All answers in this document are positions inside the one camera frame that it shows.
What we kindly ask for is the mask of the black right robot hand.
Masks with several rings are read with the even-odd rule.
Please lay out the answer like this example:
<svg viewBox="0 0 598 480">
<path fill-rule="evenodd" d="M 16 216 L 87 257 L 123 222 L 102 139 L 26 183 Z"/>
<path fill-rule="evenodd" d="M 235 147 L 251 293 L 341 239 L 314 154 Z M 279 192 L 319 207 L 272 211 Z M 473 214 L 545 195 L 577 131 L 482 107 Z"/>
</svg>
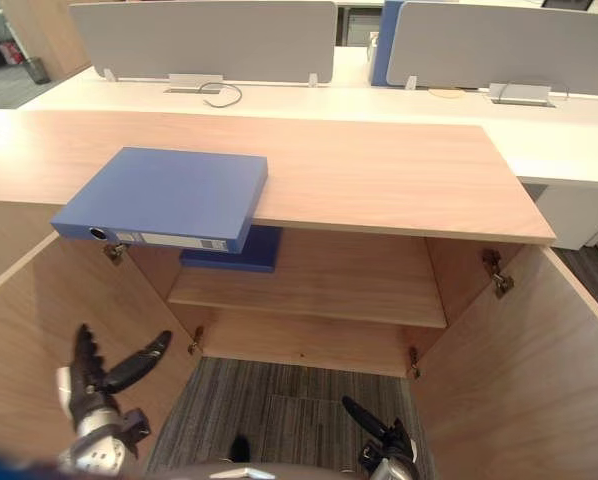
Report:
<svg viewBox="0 0 598 480">
<path fill-rule="evenodd" d="M 415 463 L 416 445 L 399 418 L 388 426 L 351 397 L 343 396 L 341 401 L 352 420 L 371 436 L 358 454 L 362 467 L 373 472 L 383 459 L 389 458 Z"/>
</svg>

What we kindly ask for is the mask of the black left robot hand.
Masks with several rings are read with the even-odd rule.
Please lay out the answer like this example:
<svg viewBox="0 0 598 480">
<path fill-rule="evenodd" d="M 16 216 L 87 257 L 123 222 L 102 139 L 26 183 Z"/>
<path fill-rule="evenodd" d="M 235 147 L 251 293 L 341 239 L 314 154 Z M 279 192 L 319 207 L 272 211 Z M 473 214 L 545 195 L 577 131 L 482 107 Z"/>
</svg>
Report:
<svg viewBox="0 0 598 480">
<path fill-rule="evenodd" d="M 148 375 L 165 355 L 172 337 L 170 330 L 163 330 L 148 345 L 106 371 L 94 334 L 87 324 L 81 324 L 68 366 L 70 395 L 67 408 L 74 430 L 96 410 L 108 408 L 119 412 L 114 395 Z"/>
</svg>

